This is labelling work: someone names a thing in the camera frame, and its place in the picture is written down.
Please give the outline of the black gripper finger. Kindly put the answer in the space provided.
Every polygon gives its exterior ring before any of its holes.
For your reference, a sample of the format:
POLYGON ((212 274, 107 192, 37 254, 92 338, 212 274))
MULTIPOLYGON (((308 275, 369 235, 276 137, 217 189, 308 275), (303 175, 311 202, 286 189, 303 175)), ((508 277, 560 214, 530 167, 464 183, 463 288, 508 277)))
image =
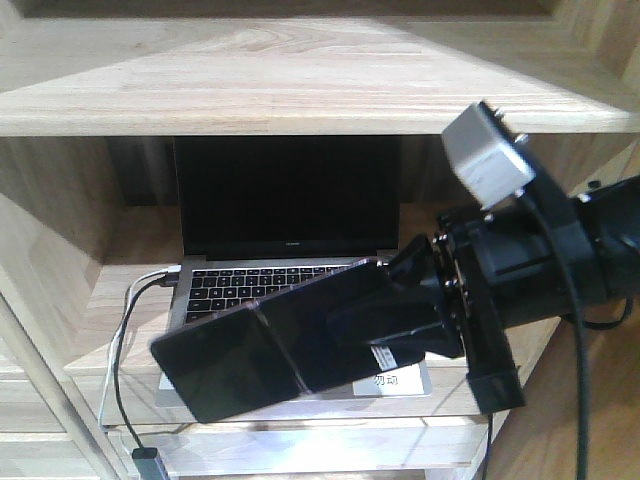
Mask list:
POLYGON ((384 287, 332 310, 327 326, 340 345, 464 354, 447 302, 434 287, 384 287))
POLYGON ((432 243, 423 234, 415 236, 389 261, 387 272, 393 287, 399 290, 440 285, 432 243))

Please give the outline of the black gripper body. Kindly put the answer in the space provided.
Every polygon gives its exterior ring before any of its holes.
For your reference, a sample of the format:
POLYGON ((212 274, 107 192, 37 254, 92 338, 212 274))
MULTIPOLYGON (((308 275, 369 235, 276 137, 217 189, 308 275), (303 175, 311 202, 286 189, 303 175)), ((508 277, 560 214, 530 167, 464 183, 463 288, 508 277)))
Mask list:
POLYGON ((492 220, 472 206, 437 217, 448 274, 461 282, 459 320, 467 381, 483 414, 524 405, 506 329, 568 315, 584 326, 595 297, 595 254, 571 201, 545 210, 533 198, 492 220))

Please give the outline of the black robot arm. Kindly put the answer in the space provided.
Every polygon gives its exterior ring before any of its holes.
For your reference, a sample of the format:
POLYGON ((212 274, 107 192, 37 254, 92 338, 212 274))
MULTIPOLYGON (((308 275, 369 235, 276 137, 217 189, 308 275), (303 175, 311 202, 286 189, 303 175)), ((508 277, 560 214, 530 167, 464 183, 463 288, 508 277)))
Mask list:
POLYGON ((527 192, 492 215, 443 212, 388 265, 390 284, 328 318, 341 345, 464 357, 484 414, 524 393, 506 330, 639 292, 639 181, 569 198, 527 192))

